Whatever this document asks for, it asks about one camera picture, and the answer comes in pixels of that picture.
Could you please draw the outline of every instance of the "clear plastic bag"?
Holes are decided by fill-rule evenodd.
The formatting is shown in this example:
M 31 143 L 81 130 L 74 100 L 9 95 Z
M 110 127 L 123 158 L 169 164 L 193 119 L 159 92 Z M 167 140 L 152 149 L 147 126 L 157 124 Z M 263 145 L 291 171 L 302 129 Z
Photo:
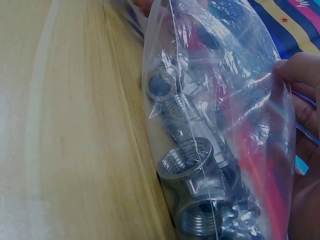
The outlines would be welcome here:
M 286 239 L 295 114 L 278 59 L 245 0 L 154 1 L 142 90 L 179 239 Z

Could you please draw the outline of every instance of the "hand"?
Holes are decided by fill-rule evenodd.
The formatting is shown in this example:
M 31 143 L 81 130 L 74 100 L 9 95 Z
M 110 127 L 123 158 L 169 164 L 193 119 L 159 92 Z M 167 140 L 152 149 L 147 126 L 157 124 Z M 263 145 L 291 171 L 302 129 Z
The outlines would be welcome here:
M 289 60 L 278 61 L 274 72 L 288 80 L 291 89 L 320 106 L 320 56 L 297 53 Z M 296 121 L 319 139 L 320 107 L 293 94 Z M 296 129 L 296 154 L 306 162 L 305 176 L 294 178 L 289 221 L 290 240 L 320 239 L 320 147 Z

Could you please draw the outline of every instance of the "pink stripe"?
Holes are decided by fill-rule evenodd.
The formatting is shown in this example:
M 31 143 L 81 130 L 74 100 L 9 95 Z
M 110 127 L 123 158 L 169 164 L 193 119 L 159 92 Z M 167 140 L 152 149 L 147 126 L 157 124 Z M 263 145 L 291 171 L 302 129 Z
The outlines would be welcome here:
M 296 0 L 288 0 L 288 2 L 295 7 L 300 13 L 302 13 L 315 27 L 315 29 L 320 34 L 320 17 L 315 14 L 308 6 L 298 6 L 300 3 Z

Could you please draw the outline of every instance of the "yellow stripe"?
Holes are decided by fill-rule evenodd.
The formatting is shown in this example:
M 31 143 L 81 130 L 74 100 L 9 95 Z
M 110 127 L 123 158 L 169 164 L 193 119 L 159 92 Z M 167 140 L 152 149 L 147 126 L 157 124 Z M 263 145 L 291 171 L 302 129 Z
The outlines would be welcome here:
M 280 23 L 297 41 L 300 49 L 304 52 L 319 54 L 318 48 L 310 41 L 309 36 L 305 30 L 297 24 L 289 15 L 281 10 L 274 0 L 255 0 L 258 4 Z M 283 18 L 288 19 L 287 22 L 282 23 Z

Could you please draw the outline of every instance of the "wood grain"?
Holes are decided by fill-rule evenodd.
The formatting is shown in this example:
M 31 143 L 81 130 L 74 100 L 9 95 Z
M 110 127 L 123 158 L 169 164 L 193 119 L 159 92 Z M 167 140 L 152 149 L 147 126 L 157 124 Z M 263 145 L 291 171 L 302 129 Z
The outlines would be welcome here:
M 0 1 L 0 239 L 174 240 L 142 47 L 100 0 Z

